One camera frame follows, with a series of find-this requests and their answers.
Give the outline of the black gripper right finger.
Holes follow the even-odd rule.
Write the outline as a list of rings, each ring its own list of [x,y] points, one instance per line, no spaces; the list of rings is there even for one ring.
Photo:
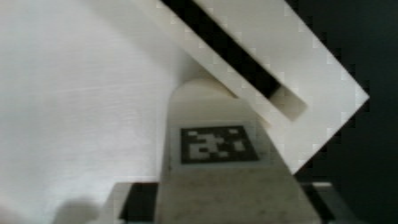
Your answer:
[[[329,182],[300,183],[322,224],[356,224],[356,215]]]

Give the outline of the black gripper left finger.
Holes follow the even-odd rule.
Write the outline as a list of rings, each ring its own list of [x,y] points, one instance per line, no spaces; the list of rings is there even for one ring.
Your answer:
[[[155,224],[157,182],[117,183],[105,204],[105,224]]]

